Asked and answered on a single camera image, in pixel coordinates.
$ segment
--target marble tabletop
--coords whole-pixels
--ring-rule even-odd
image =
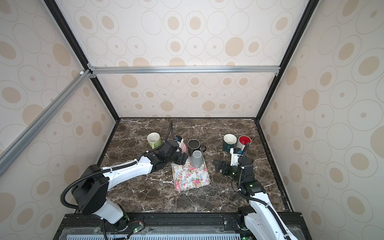
[[[150,149],[147,135],[158,132],[166,136],[170,119],[126,118],[120,121],[102,165],[111,166],[131,161]],[[174,188],[171,164],[148,175],[125,181],[111,189],[107,197],[119,203],[127,212],[236,212],[248,205],[231,187],[231,179],[215,171],[214,160],[230,162],[230,154],[222,150],[223,136],[232,133],[252,139],[248,156],[253,158],[255,178],[264,186],[271,203],[278,212],[284,211],[280,191],[253,119],[230,118],[175,118],[175,135],[185,141],[198,139],[207,147],[203,153],[210,184],[200,188],[177,192]]]

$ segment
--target floral placemat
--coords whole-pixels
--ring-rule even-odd
[[[185,165],[177,165],[172,163],[173,180],[176,191],[184,191],[196,187],[209,185],[210,179],[207,165],[203,161],[203,165],[199,168],[192,167],[190,157]]]

